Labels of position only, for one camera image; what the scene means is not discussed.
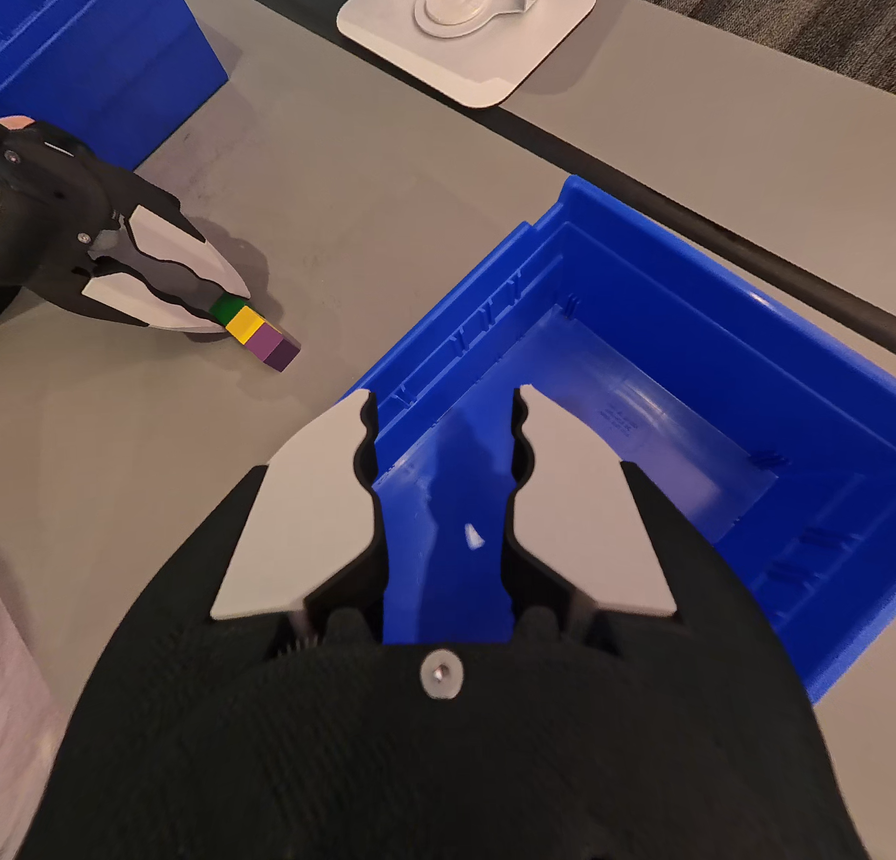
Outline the purple cube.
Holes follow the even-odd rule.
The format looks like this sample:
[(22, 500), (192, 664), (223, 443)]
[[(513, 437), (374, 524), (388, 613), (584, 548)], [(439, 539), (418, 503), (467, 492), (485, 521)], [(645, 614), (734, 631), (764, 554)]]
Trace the purple cube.
[(301, 345), (267, 321), (246, 340), (245, 348), (277, 373), (283, 373), (298, 356)]

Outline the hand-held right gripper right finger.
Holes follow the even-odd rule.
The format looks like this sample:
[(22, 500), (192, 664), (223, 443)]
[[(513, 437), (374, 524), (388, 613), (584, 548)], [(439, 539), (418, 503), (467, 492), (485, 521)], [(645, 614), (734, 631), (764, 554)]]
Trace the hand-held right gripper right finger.
[(616, 452), (532, 384), (513, 392), (513, 487), (501, 581), (515, 623), (546, 608), (560, 631), (600, 612), (671, 620), (678, 607)]

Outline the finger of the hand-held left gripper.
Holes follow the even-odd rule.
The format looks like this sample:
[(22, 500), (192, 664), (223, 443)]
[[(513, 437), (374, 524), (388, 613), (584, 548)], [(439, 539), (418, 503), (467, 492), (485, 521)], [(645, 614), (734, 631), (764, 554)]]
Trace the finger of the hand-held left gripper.
[(157, 330), (191, 335), (225, 331), (210, 314), (185, 306), (173, 294), (153, 287), (139, 271), (117, 261), (102, 261), (86, 281), (81, 297)]
[(197, 278), (245, 299), (251, 293), (236, 269), (204, 238), (196, 238), (162, 216), (137, 206), (126, 226), (134, 247), (144, 256), (177, 263)]

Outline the person's light grey clothing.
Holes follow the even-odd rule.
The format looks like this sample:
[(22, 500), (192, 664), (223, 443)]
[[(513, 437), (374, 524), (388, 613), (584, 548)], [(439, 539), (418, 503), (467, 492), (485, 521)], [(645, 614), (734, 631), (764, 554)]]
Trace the person's light grey clothing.
[(47, 786), (66, 718), (1, 607), (1, 857), (13, 859)]

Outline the yellow cube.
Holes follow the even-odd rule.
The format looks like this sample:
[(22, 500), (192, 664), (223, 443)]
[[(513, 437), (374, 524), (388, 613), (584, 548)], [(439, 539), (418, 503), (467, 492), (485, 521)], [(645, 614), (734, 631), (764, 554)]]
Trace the yellow cube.
[(224, 325), (225, 330), (242, 346), (246, 347), (252, 337), (266, 324), (263, 316), (250, 306), (243, 305)]

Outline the blue plastic bin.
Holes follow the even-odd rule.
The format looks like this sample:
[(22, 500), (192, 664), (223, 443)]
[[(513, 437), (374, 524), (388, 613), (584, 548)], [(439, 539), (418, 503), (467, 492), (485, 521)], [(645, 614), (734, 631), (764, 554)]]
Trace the blue plastic bin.
[(1, 0), (1, 113), (137, 168), (228, 81), (185, 0)]
[(386, 642), (509, 637), (524, 384), (717, 548), (813, 702), (894, 618), (894, 377), (571, 176), (354, 386), (378, 404)]

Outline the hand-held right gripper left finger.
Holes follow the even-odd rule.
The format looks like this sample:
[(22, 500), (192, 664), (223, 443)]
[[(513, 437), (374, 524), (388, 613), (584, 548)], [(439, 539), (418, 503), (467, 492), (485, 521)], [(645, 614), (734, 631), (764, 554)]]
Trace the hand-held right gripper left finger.
[(286, 614), (323, 636), (355, 609), (382, 634), (389, 579), (378, 474), (375, 394), (357, 389), (274, 453), (210, 608), (215, 621)]

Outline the white board stand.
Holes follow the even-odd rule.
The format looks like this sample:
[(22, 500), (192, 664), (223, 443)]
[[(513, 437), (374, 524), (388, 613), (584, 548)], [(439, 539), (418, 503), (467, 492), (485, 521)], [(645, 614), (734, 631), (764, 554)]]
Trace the white board stand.
[(597, 0), (348, 0), (337, 28), (468, 108), (509, 97)]

